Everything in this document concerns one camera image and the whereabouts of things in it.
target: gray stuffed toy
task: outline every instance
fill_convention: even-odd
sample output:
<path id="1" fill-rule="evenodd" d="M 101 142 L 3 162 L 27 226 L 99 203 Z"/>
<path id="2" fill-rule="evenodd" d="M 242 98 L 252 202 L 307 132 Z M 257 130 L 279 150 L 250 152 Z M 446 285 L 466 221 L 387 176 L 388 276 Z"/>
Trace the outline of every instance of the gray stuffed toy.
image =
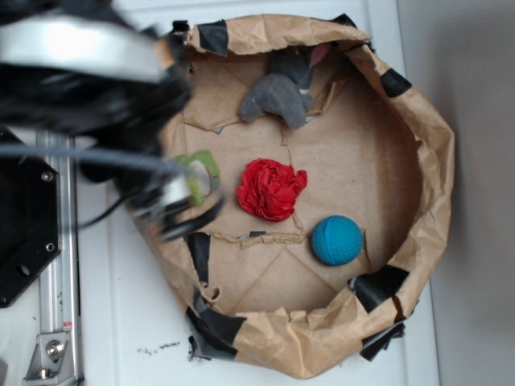
<path id="1" fill-rule="evenodd" d="M 263 112 L 282 117 L 298 129 L 306 123 L 306 112 L 313 107 L 307 93 L 313 70 L 306 59 L 286 50 L 274 51 L 270 74 L 261 78 L 247 93 L 240 107 L 240 117 L 252 122 Z"/>

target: black tape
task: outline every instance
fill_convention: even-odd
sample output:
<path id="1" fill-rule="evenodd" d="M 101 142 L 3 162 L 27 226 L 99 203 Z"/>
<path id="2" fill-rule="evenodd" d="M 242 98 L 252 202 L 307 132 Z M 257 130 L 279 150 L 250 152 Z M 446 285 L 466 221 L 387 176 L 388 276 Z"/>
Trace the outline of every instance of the black tape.
<path id="1" fill-rule="evenodd" d="M 411 83 L 393 68 L 381 76 L 381 84 L 388 98 L 395 98 L 402 95 L 411 88 Z"/>
<path id="2" fill-rule="evenodd" d="M 199 280 L 209 282 L 209 249 L 211 237 L 207 233 L 197 232 L 185 237 L 187 247 L 193 258 L 193 265 Z"/>
<path id="3" fill-rule="evenodd" d="M 227 56 L 229 33 L 227 32 L 225 20 L 209 24 L 200 24 L 198 28 L 200 33 L 200 46 L 204 50 Z"/>
<path id="4" fill-rule="evenodd" d="M 391 326 L 389 329 L 380 332 L 370 338 L 363 341 L 363 350 L 360 351 L 360 355 L 372 362 L 373 359 L 379 354 L 381 350 L 387 350 L 389 343 L 392 339 L 401 338 L 405 334 L 406 327 L 404 323 L 399 323 Z"/>
<path id="5" fill-rule="evenodd" d="M 263 236 L 265 234 L 266 234 L 266 232 L 264 232 L 264 231 L 253 231 L 253 232 L 249 233 L 249 237 L 259 237 L 259 236 Z"/>
<path id="6" fill-rule="evenodd" d="M 191 335 L 187 340 L 190 343 L 190 349 L 187 353 L 187 360 L 189 360 L 190 362 L 192 362 L 194 359 L 211 360 L 211 358 L 204 355 L 202 349 L 197 344 L 195 337 L 193 335 Z"/>
<path id="7" fill-rule="evenodd" d="M 374 48 L 374 47 L 372 47 L 372 42 L 370 42 L 370 41 L 368 41 L 368 42 L 364 42 L 364 43 L 360 43 L 360 44 L 357 44 L 357 45 L 356 45 L 356 46 L 354 46 L 354 47 L 350 47 L 350 48 L 349 48 L 347 51 L 345 51 L 345 52 L 350 52 L 350 51 L 352 51 L 352 50 L 356 50 L 356 49 L 358 49 L 358 48 L 362 48 L 363 46 L 369 46 L 370 51 L 372 51 L 372 52 L 374 52 L 374 53 L 376 52 L 375 48 Z"/>
<path id="8" fill-rule="evenodd" d="M 171 30 L 172 34 L 190 31 L 190 25 L 187 23 L 187 20 L 174 20 L 171 25 L 173 28 Z"/>
<path id="9" fill-rule="evenodd" d="M 238 353 L 234 339 L 246 318 L 234 318 L 211 310 L 205 300 L 196 295 L 195 311 L 188 308 L 187 321 L 192 330 L 196 347 L 192 344 L 192 356 L 233 360 Z"/>
<path id="10" fill-rule="evenodd" d="M 153 40 L 159 39 L 159 33 L 153 26 L 147 27 L 144 30 L 142 30 L 142 34 L 148 36 Z"/>
<path id="11" fill-rule="evenodd" d="M 347 16 L 347 14 L 341 14 L 337 18 L 334 18 L 331 20 L 334 23 L 343 24 L 344 26 L 351 26 L 354 28 L 356 27 L 356 24 L 354 24 L 353 20 Z"/>
<path id="12" fill-rule="evenodd" d="M 375 273 L 354 277 L 348 282 L 348 286 L 367 312 L 371 312 L 393 297 L 408 275 L 403 269 L 385 265 Z"/>

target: cardboard bottom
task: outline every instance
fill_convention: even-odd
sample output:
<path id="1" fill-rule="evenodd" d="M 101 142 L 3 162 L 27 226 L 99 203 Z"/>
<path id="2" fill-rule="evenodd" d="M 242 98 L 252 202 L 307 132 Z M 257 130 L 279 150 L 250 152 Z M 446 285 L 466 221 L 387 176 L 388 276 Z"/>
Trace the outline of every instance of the cardboard bottom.
<path id="1" fill-rule="evenodd" d="M 220 167 L 227 204 L 202 231 L 212 234 L 208 287 L 219 289 L 214 307 L 223 314 L 324 308 L 348 280 L 377 271 L 392 257 L 418 210 L 418 143 L 353 68 L 328 109 L 300 129 L 265 115 L 221 133 L 172 125 L 166 136 L 173 154 L 209 149 Z M 290 219 L 270 223 L 240 208 L 234 191 L 245 165 L 256 158 L 307 171 L 307 188 Z M 309 240 L 317 223 L 333 215 L 356 221 L 366 241 L 360 256 L 340 267 L 318 262 Z M 250 232 L 266 234 L 241 239 Z"/>

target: teal ball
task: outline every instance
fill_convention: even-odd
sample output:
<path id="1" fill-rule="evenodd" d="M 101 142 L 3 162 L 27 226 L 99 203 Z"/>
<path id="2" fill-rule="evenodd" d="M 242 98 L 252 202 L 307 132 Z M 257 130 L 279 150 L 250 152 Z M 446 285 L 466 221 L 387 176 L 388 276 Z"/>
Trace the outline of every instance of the teal ball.
<path id="1" fill-rule="evenodd" d="M 311 235 L 311 248 L 327 265 L 354 260 L 363 248 L 363 235 L 357 224 L 344 216 L 331 216 L 318 223 Z"/>

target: red object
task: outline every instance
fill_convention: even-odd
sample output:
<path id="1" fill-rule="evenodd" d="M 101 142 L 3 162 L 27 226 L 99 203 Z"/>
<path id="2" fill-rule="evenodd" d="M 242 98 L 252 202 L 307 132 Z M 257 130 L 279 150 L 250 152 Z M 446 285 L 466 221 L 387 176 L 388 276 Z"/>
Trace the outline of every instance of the red object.
<path id="1" fill-rule="evenodd" d="M 309 68 L 314 67 L 316 64 L 320 63 L 325 55 L 328 54 L 329 50 L 331 50 L 332 43 L 321 43 L 315 47 L 313 52 L 311 53 L 311 62 L 309 63 Z"/>
<path id="2" fill-rule="evenodd" d="M 292 166 L 258 158 L 247 164 L 236 189 L 238 202 L 251 215 L 283 221 L 293 215 L 295 201 L 307 185 L 307 173 Z"/>

